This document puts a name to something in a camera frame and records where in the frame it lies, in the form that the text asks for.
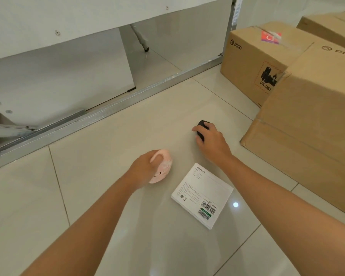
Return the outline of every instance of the person's right arm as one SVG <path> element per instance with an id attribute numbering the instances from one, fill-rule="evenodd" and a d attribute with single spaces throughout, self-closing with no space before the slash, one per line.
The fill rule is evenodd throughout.
<path id="1" fill-rule="evenodd" d="M 196 126 L 204 156 L 229 177 L 258 220 L 303 276 L 345 275 L 345 225 L 233 156 L 223 135 Z"/>

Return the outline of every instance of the red and purple sticker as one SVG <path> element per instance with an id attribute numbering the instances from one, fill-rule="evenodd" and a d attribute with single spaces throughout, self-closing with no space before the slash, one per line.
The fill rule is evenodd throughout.
<path id="1" fill-rule="evenodd" d="M 262 41 L 266 41 L 268 43 L 276 43 L 279 44 L 279 38 L 275 37 L 274 35 L 267 33 L 265 31 L 262 31 Z"/>

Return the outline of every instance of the computer mouse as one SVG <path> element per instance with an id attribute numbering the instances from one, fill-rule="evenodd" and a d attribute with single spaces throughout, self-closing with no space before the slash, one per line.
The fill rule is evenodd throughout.
<path id="1" fill-rule="evenodd" d="M 173 164 L 172 163 L 173 159 L 171 158 L 169 151 L 166 149 L 157 151 L 156 154 L 152 156 L 150 163 L 154 161 L 157 155 L 162 155 L 164 159 L 162 160 L 161 164 L 158 166 L 155 175 L 151 179 L 150 181 L 151 184 L 157 183 L 161 181 L 162 179 L 164 179 L 166 175 L 169 173 L 171 169 L 171 165 Z"/>
<path id="2" fill-rule="evenodd" d="M 199 121 L 198 126 L 202 126 L 203 128 L 206 128 L 207 130 L 209 130 L 209 128 L 205 125 L 205 122 L 209 123 L 208 121 L 201 120 Z M 200 132 L 197 132 L 197 135 L 199 135 L 200 139 L 202 139 L 202 141 L 205 142 L 205 137 L 203 136 L 203 134 L 201 134 Z"/>

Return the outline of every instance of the hand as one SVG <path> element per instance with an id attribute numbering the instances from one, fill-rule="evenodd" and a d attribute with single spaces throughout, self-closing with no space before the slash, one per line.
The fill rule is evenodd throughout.
<path id="1" fill-rule="evenodd" d="M 161 155 L 157 155 L 153 162 L 150 163 L 151 158 L 158 150 L 152 150 L 139 156 L 129 167 L 128 171 L 124 174 L 128 178 L 135 189 L 142 188 L 152 179 L 157 171 L 157 167 L 163 161 Z"/>
<path id="2" fill-rule="evenodd" d="M 200 132 L 205 137 L 205 142 L 196 135 L 196 141 L 199 150 L 203 155 L 211 162 L 220 166 L 222 161 L 225 161 L 228 157 L 231 157 L 231 151 L 226 143 L 226 140 L 221 132 L 219 132 L 213 123 L 205 122 L 205 125 L 209 128 L 207 130 L 203 126 L 193 127 L 193 132 Z"/>

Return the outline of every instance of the forearm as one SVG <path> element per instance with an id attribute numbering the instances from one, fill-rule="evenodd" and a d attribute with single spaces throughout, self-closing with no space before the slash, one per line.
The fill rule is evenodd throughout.
<path id="1" fill-rule="evenodd" d="M 129 180 L 123 176 L 116 181 L 22 275 L 94 275 L 135 190 Z"/>
<path id="2" fill-rule="evenodd" d="M 345 225 L 232 156 L 218 164 L 302 275 L 345 273 Z"/>

